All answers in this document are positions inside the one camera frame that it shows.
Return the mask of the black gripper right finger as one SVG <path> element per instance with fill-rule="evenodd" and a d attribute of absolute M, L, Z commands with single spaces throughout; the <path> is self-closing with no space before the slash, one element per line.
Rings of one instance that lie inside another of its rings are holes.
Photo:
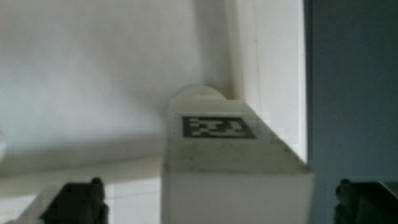
<path fill-rule="evenodd" d="M 334 224 L 398 224 L 398 182 L 354 182 L 336 188 Z"/>

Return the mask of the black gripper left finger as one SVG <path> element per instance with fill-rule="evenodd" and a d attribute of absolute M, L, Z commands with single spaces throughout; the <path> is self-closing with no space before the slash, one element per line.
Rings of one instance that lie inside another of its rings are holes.
<path fill-rule="evenodd" d="M 69 182 L 43 212 L 45 224 L 109 224 L 105 185 L 96 177 L 89 183 Z"/>

